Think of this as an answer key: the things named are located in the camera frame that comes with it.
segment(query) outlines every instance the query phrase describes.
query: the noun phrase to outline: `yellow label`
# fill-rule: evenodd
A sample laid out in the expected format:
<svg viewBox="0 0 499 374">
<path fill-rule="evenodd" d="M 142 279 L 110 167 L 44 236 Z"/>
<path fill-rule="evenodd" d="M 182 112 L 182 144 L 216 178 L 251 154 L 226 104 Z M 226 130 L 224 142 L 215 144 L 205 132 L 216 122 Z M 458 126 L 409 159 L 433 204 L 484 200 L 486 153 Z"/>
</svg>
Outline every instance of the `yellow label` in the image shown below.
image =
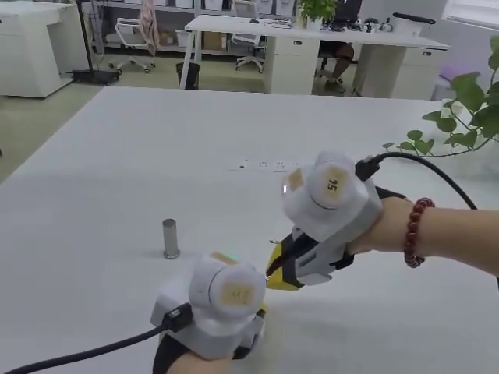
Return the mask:
<svg viewBox="0 0 499 374">
<path fill-rule="evenodd" d="M 221 303 L 229 306 L 250 306 L 255 297 L 255 288 L 244 283 L 229 282 L 221 290 Z"/>
<path fill-rule="evenodd" d="M 303 185 L 302 170 L 296 169 L 288 176 L 289 188 L 291 192 L 295 191 Z"/>
<path fill-rule="evenodd" d="M 343 185 L 349 177 L 347 171 L 331 166 L 326 172 L 326 185 L 324 195 L 327 198 L 339 199 L 342 193 Z"/>
<path fill-rule="evenodd" d="M 218 261 L 222 261 L 223 263 L 226 263 L 227 265 L 236 265 L 238 262 L 235 261 L 234 259 L 231 259 L 230 257 L 227 257 L 223 253 L 220 252 L 213 252 L 210 254 L 210 257 L 217 259 Z"/>
</svg>

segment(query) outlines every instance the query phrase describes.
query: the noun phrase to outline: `person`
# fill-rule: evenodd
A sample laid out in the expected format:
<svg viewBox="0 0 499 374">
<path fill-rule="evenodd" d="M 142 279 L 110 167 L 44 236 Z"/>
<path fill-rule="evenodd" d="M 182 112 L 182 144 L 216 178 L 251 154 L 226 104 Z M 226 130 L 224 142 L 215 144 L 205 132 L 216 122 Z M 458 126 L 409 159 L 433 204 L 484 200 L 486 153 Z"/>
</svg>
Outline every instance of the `person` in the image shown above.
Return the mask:
<svg viewBox="0 0 499 374">
<path fill-rule="evenodd" d="M 351 254 L 372 249 L 402 252 L 413 205 L 398 197 L 381 201 L 384 207 L 381 217 L 366 234 L 350 243 Z M 499 277 L 497 228 L 499 211 L 428 207 L 420 218 L 416 255 L 453 259 Z M 207 362 L 188 353 L 170 367 L 168 374 L 227 374 L 229 362 L 230 358 Z"/>
<path fill-rule="evenodd" d="M 340 78 L 352 63 L 354 55 L 353 47 L 351 44 L 342 41 L 321 41 L 319 55 L 324 53 L 336 58 L 333 73 L 324 85 L 324 89 L 344 93 L 345 89 L 342 86 Z"/>
</svg>

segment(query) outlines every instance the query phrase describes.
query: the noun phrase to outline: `green leaf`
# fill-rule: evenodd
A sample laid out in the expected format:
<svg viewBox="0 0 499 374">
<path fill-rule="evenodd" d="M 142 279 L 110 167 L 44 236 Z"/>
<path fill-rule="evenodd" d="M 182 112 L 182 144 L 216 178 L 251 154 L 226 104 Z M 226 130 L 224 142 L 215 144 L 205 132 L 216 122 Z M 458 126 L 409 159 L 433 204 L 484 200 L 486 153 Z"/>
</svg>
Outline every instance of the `green leaf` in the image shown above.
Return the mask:
<svg viewBox="0 0 499 374">
<path fill-rule="evenodd" d="M 416 148 L 409 142 L 402 142 L 398 146 L 401 150 L 416 150 Z"/>
<path fill-rule="evenodd" d="M 407 137 L 411 140 L 418 140 L 421 139 L 423 136 L 423 133 L 420 132 L 419 130 L 411 130 L 407 133 Z"/>
<path fill-rule="evenodd" d="M 444 144 L 451 144 L 454 148 L 459 144 L 459 141 L 465 136 L 465 134 L 457 133 L 449 136 L 449 139 L 444 141 Z"/>
<path fill-rule="evenodd" d="M 499 50 L 499 35 L 493 35 L 490 39 L 490 49 L 492 51 Z"/>
<path fill-rule="evenodd" d="M 478 72 L 472 72 L 456 76 L 451 82 L 451 87 L 456 92 L 458 100 L 470 111 L 478 111 L 482 107 L 485 98 L 485 93 L 476 83 L 479 75 Z"/>
<path fill-rule="evenodd" d="M 485 93 L 477 83 L 469 82 L 456 93 L 458 100 L 470 111 L 478 111 L 482 107 Z"/>
<path fill-rule="evenodd" d="M 443 132 L 453 132 L 458 125 L 453 118 L 440 118 L 437 127 Z"/>
<path fill-rule="evenodd" d="M 451 88 L 454 91 L 457 91 L 460 86 L 466 85 L 467 82 L 475 82 L 476 83 L 476 79 L 479 76 L 480 76 L 479 72 L 469 72 L 468 74 L 462 74 L 460 76 L 456 76 L 451 81 Z"/>
<path fill-rule="evenodd" d="M 499 134 L 499 106 L 486 107 L 475 113 L 473 121 L 482 129 L 485 138 Z"/>
<path fill-rule="evenodd" d="M 489 67 L 492 70 L 499 69 L 499 49 L 495 50 L 494 53 L 489 57 Z"/>
<path fill-rule="evenodd" d="M 435 145 L 435 139 L 430 139 L 426 142 L 426 144 L 428 144 L 428 146 L 430 147 L 428 152 L 430 152 L 433 148 L 434 148 L 434 145 Z"/>
<path fill-rule="evenodd" d="M 491 94 L 493 92 L 498 92 L 499 93 L 499 82 L 496 82 L 492 86 L 490 86 L 489 94 Z"/>
<path fill-rule="evenodd" d="M 467 146 L 468 148 L 473 148 L 476 143 L 476 137 L 478 132 L 476 130 L 470 131 L 459 139 L 458 143 L 462 146 Z"/>
<path fill-rule="evenodd" d="M 485 101 L 487 105 L 499 105 L 499 92 L 490 93 Z"/>
<path fill-rule="evenodd" d="M 425 114 L 421 118 L 426 120 L 426 121 L 435 121 L 436 122 L 440 119 L 441 116 L 442 116 L 441 111 L 432 111 L 431 113 Z"/>
<path fill-rule="evenodd" d="M 430 152 L 431 149 L 433 148 L 434 144 L 435 144 L 435 141 L 433 139 L 429 140 L 427 142 L 425 142 L 424 140 L 418 139 L 414 142 L 414 146 L 422 154 L 428 154 L 428 152 Z"/>
</svg>

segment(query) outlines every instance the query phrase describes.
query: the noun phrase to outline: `drawer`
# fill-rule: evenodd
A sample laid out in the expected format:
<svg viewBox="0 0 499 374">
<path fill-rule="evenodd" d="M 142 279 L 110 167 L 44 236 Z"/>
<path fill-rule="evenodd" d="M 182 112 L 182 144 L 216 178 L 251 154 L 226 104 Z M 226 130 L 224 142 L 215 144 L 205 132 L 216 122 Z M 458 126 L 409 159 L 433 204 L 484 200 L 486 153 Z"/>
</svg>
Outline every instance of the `drawer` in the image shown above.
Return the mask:
<svg viewBox="0 0 499 374">
<path fill-rule="evenodd" d="M 277 37 L 275 41 L 275 54 L 289 56 L 318 55 L 319 43 L 320 41 L 315 39 Z"/>
<path fill-rule="evenodd" d="M 403 65 L 440 66 L 445 61 L 447 51 L 429 48 L 407 48 Z"/>
<path fill-rule="evenodd" d="M 0 14 L 0 35 L 23 35 L 23 28 L 17 15 Z"/>
</svg>

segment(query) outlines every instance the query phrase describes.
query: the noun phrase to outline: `office chair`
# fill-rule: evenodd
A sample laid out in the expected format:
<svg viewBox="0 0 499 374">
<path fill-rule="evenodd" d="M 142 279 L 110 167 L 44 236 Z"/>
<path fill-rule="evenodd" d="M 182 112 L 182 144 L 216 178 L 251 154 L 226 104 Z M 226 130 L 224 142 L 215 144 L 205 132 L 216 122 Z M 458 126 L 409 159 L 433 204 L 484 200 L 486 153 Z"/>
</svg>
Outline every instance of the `office chair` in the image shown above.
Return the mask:
<svg viewBox="0 0 499 374">
<path fill-rule="evenodd" d="M 125 46 L 125 49 L 130 53 L 137 48 L 147 48 L 147 42 L 142 35 L 142 31 L 140 31 L 138 19 L 118 18 L 116 20 L 115 30 L 121 39 L 122 44 Z M 138 58 L 130 54 L 127 58 L 118 63 L 111 62 L 109 67 L 111 69 L 116 68 L 116 71 L 121 74 L 122 67 L 126 64 L 137 64 L 138 66 L 142 66 L 146 74 L 150 73 L 149 67 L 153 68 L 156 66 L 152 61 Z"/>
<path fill-rule="evenodd" d="M 235 16 L 242 18 L 259 19 L 258 4 L 255 1 L 249 0 L 233 0 Z M 258 72 L 261 74 L 264 71 L 264 58 L 257 57 L 257 52 L 265 49 L 264 45 L 260 45 L 261 35 L 248 34 L 233 34 L 231 42 L 241 44 L 251 49 L 251 56 L 238 58 L 235 63 L 235 69 L 240 70 L 241 66 L 253 62 L 258 66 Z"/>
</svg>

